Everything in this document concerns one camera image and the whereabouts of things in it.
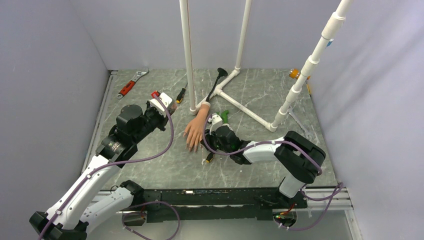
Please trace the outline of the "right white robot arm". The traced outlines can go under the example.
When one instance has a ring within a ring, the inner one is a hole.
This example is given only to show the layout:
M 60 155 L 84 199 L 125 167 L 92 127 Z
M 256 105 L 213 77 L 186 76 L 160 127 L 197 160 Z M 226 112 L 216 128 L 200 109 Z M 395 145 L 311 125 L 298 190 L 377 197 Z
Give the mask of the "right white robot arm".
M 322 174 L 326 153 L 320 147 L 295 131 L 288 131 L 274 140 L 242 140 L 227 125 L 214 131 L 206 129 L 201 144 L 211 153 L 229 156 L 236 164 L 251 165 L 259 162 L 281 163 L 288 175 L 283 178 L 275 194 L 276 203 L 289 207 L 301 187 L 312 184 Z

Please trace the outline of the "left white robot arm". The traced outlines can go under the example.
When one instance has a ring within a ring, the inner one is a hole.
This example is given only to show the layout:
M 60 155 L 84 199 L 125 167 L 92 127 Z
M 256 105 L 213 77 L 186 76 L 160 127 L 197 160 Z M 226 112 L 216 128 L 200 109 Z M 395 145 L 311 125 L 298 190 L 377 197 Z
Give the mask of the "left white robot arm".
M 116 212 L 139 209 L 145 190 L 126 180 L 110 195 L 92 203 L 105 183 L 138 151 L 138 143 L 155 129 L 165 131 L 174 111 L 171 103 L 156 99 L 147 102 L 145 111 L 135 104 L 125 106 L 116 125 L 103 139 L 91 162 L 72 187 L 47 211 L 36 211 L 29 219 L 40 240 L 85 240 L 100 224 Z

